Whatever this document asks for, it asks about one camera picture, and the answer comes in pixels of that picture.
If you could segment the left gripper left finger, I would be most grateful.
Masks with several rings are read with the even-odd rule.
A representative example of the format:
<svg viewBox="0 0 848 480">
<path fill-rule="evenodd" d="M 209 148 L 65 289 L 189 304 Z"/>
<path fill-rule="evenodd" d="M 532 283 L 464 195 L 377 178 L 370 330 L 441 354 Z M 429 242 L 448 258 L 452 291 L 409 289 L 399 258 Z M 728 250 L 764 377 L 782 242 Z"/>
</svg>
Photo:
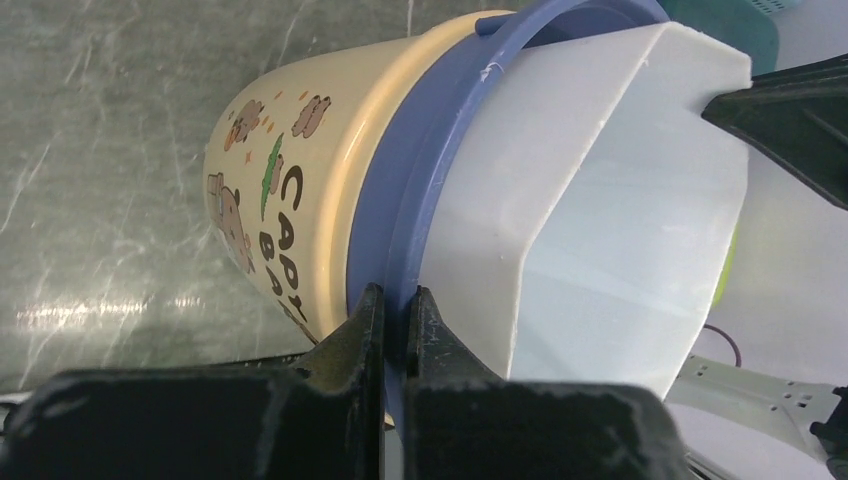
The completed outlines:
<svg viewBox="0 0 848 480">
<path fill-rule="evenodd" d="M 290 364 L 76 370 L 36 389 L 5 479 L 379 479 L 384 296 Z"/>
</svg>

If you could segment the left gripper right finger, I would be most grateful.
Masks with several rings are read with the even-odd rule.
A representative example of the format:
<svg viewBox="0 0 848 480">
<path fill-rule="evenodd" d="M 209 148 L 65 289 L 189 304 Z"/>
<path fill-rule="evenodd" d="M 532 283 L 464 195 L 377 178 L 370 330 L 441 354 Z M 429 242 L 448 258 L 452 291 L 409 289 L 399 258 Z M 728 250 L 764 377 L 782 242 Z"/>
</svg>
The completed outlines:
<svg viewBox="0 0 848 480">
<path fill-rule="evenodd" d="M 651 391 L 626 384 L 508 381 L 419 288 L 404 386 L 408 479 L 685 479 L 686 451 Z"/>
</svg>

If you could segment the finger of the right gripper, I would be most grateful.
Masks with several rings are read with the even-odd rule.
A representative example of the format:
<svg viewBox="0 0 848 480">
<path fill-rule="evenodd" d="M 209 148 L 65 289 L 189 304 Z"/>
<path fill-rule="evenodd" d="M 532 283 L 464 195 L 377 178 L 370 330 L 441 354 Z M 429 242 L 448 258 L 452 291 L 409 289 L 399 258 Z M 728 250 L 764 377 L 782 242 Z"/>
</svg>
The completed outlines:
<svg viewBox="0 0 848 480">
<path fill-rule="evenodd" d="M 847 208 L 847 56 L 758 75 L 701 118 L 744 141 L 832 205 Z"/>
</svg>

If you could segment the teal transparent tub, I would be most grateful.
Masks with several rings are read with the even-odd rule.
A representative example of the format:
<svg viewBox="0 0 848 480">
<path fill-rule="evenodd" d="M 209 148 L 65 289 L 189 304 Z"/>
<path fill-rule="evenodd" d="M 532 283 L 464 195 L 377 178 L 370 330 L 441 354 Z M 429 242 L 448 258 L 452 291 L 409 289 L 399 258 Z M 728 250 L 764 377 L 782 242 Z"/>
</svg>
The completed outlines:
<svg viewBox="0 0 848 480">
<path fill-rule="evenodd" d="M 659 4 L 671 20 L 746 53 L 753 76 L 776 70 L 778 29 L 751 1 L 660 0 Z"/>
</svg>

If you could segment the translucent white bucket liner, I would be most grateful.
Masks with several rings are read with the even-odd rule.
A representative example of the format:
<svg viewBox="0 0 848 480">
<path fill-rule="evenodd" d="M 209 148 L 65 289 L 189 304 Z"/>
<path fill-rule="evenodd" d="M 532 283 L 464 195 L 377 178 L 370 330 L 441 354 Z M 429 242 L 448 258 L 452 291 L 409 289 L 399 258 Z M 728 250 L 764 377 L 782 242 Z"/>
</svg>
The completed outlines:
<svg viewBox="0 0 848 480">
<path fill-rule="evenodd" d="M 483 99 L 420 284 L 503 377 L 665 396 L 747 188 L 747 146 L 701 113 L 750 85 L 750 58 L 668 22 L 532 47 L 472 77 Z"/>
</svg>

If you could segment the blue bucket rim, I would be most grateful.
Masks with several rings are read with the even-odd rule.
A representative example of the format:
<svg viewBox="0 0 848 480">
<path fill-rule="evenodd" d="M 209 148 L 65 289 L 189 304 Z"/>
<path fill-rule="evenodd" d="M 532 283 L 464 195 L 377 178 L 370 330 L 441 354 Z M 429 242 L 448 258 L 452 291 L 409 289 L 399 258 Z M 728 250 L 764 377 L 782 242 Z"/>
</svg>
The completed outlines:
<svg viewBox="0 0 848 480">
<path fill-rule="evenodd" d="M 381 287 L 385 308 L 384 407 L 404 429 L 410 305 L 425 240 L 460 142 L 485 97 L 520 50 L 663 23 L 657 1 L 537 1 L 518 12 L 484 12 L 405 95 L 369 162 L 353 217 L 346 300 Z"/>
</svg>

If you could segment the light blue perforated basket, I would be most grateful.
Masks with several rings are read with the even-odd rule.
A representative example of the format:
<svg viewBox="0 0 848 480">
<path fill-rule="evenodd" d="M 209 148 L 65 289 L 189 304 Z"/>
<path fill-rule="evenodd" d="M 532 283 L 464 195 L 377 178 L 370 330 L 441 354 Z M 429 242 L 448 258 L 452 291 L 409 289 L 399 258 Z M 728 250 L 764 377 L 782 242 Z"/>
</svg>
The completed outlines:
<svg viewBox="0 0 848 480">
<path fill-rule="evenodd" d="M 765 15 L 773 15 L 797 7 L 801 0 L 748 0 L 754 8 Z"/>
</svg>

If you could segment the lime green tub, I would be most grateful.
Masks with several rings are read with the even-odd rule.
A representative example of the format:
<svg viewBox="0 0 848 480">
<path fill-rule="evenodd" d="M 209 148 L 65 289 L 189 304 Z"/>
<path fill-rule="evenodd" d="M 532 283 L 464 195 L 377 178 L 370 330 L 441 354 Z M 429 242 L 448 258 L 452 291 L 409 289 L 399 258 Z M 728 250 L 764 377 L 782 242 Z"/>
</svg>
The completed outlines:
<svg viewBox="0 0 848 480">
<path fill-rule="evenodd" d="M 730 275 L 730 272 L 731 272 L 731 269 L 732 269 L 732 264 L 733 264 L 733 261 L 734 261 L 734 258 L 735 258 L 735 252 L 736 252 L 736 246 L 737 246 L 737 237 L 738 237 L 738 226 L 735 226 L 733 233 L 732 233 L 732 236 L 731 236 L 729 248 L 727 250 L 727 253 L 726 253 L 726 256 L 725 256 L 725 259 L 724 259 L 722 270 L 721 270 L 721 273 L 720 273 L 720 276 L 719 276 L 719 279 L 718 279 L 718 283 L 716 285 L 716 288 L 715 288 L 715 291 L 714 291 L 714 294 L 713 294 L 713 297 L 712 297 L 712 300 L 711 300 L 710 309 L 714 309 L 720 303 L 720 301 L 723 297 L 723 294 L 724 294 L 724 291 L 725 291 L 725 288 L 726 288 L 726 284 L 727 284 L 727 281 L 728 281 L 728 277 Z"/>
</svg>

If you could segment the beige bucket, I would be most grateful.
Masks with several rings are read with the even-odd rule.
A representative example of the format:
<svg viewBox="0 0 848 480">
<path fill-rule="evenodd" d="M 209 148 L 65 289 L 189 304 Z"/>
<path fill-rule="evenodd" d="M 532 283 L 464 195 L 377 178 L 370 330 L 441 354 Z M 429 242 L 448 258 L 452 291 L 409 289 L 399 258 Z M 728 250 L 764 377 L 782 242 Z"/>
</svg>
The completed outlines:
<svg viewBox="0 0 848 480">
<path fill-rule="evenodd" d="M 248 85 L 207 145 L 208 214 L 237 268 L 318 343 L 347 315 L 353 217 L 372 155 L 413 85 L 481 11 L 297 61 Z"/>
</svg>

